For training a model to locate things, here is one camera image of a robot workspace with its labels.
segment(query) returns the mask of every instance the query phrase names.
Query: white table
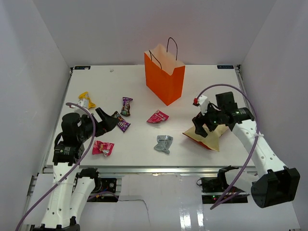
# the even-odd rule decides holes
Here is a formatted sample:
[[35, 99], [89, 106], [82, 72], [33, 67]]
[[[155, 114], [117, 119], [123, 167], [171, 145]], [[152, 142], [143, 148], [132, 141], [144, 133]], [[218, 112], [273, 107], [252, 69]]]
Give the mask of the white table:
[[[194, 97], [205, 87], [227, 83], [239, 87], [234, 69], [217, 69], [216, 65], [188, 65], [185, 70], [182, 97], [166, 106], [145, 84], [143, 65], [91, 66], [90, 70], [74, 70], [64, 102], [77, 102], [79, 94], [88, 91], [92, 101], [106, 113], [121, 111], [122, 97], [131, 97], [130, 117], [125, 119], [131, 126], [123, 133], [118, 127], [95, 138], [115, 144], [111, 156], [89, 153], [81, 166], [94, 167], [221, 167], [242, 166], [247, 152], [241, 142], [229, 130], [220, 138], [220, 152], [209, 151], [182, 133], [193, 126], [192, 118], [200, 108], [193, 106]], [[212, 102], [215, 94], [234, 92], [239, 107], [244, 106], [240, 93], [227, 87], [216, 87], [205, 92]], [[157, 110], [169, 115], [167, 122], [151, 125], [146, 120]], [[94, 109], [90, 110], [100, 121]], [[73, 112], [63, 106], [54, 135], [60, 133], [62, 116]], [[170, 135], [174, 138], [170, 154], [157, 152], [157, 135]], [[52, 165], [53, 144], [47, 165]]]

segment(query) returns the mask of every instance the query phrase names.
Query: orange paper bag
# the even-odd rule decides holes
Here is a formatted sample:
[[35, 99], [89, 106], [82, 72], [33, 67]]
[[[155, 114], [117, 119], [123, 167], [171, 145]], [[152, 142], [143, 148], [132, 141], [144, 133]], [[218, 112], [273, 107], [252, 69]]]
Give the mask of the orange paper bag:
[[182, 95], [184, 82], [185, 64], [178, 60], [177, 55], [168, 52], [158, 44], [153, 50], [144, 52], [144, 68], [146, 85], [165, 103], [169, 105]]

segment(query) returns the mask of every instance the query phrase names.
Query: red wrapper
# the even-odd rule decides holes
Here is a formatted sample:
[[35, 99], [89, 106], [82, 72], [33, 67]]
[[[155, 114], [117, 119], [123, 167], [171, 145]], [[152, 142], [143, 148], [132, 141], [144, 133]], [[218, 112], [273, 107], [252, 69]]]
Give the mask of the red wrapper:
[[157, 110], [148, 120], [147, 123], [155, 124], [166, 121], [169, 118], [165, 113]]
[[114, 148], [114, 145], [115, 145], [114, 143], [95, 141], [93, 145], [92, 154], [96, 155], [103, 153], [105, 157], [110, 156], [112, 149]]

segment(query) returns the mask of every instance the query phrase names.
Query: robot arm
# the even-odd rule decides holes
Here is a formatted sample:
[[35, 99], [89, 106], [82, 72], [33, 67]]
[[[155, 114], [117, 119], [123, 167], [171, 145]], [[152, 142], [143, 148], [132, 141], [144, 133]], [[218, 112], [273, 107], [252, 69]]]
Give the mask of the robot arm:
[[[119, 122], [117, 118], [107, 115], [101, 108], [96, 109], [102, 119], [95, 122], [95, 136], [99, 137], [111, 131]], [[56, 137], [53, 156], [53, 185], [58, 184], [52, 192], [45, 216], [40, 228], [34, 231], [79, 231], [79, 219], [91, 192], [100, 187], [98, 172], [95, 168], [83, 169], [73, 186], [78, 171], [77, 166], [61, 183], [59, 180], [72, 169], [84, 152], [83, 143], [92, 136], [93, 123], [87, 115], [69, 113], [62, 118], [62, 132]]]
[[[212, 132], [218, 125], [225, 124], [247, 152], [251, 151], [255, 136], [259, 136], [252, 155], [258, 177], [242, 174], [235, 186], [251, 194], [261, 208], [294, 200], [300, 178], [296, 168], [289, 169], [273, 152], [263, 135], [257, 134], [253, 115], [247, 108], [237, 107], [232, 92], [218, 94], [216, 100], [217, 106], [205, 96], [194, 100], [193, 104], [201, 108], [201, 112], [192, 120], [196, 134], [206, 137], [204, 126]], [[218, 177], [224, 188], [228, 187], [237, 173], [237, 169], [221, 169]]]

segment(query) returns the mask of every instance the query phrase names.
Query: candy wrapper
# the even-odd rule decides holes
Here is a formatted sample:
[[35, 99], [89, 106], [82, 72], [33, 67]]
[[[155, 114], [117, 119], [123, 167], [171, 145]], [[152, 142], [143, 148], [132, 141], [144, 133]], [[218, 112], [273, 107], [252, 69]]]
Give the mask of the candy wrapper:
[[155, 150], [170, 154], [169, 148], [172, 144], [173, 137], [171, 136], [157, 136], [158, 144], [154, 147]]
[[132, 98], [128, 98], [128, 97], [123, 97], [123, 106], [122, 106], [122, 111], [121, 111], [121, 115], [123, 116], [130, 116], [130, 105], [129, 102], [132, 101]]
[[207, 137], [205, 138], [203, 136], [197, 135], [194, 132], [195, 127], [191, 127], [183, 134], [193, 139], [201, 146], [209, 150], [214, 150], [219, 152], [219, 138], [223, 133], [225, 133], [226, 130], [228, 130], [228, 127], [225, 125], [218, 125], [217, 128], [212, 132], [209, 132], [207, 127], [205, 129], [207, 131]]
[[147, 123], [156, 124], [162, 121], [166, 121], [169, 118], [165, 113], [157, 110], [148, 120]]
[[114, 148], [114, 145], [115, 145], [114, 143], [95, 141], [93, 145], [92, 154], [96, 155], [103, 153], [105, 157], [110, 156], [112, 149]]
[[93, 107], [96, 107], [96, 105], [94, 103], [92, 103], [90, 97], [89, 97], [89, 93], [86, 91], [84, 93], [82, 93], [81, 95], [79, 95], [79, 101], [78, 101], [78, 105], [82, 106], [84, 108], [90, 109]]
[[122, 118], [122, 116], [119, 114], [119, 112], [115, 112], [112, 117], [118, 118], [120, 122], [118, 122], [117, 126], [122, 130], [122, 132], [125, 132], [128, 127], [130, 126], [130, 123], [125, 121], [125, 119]]

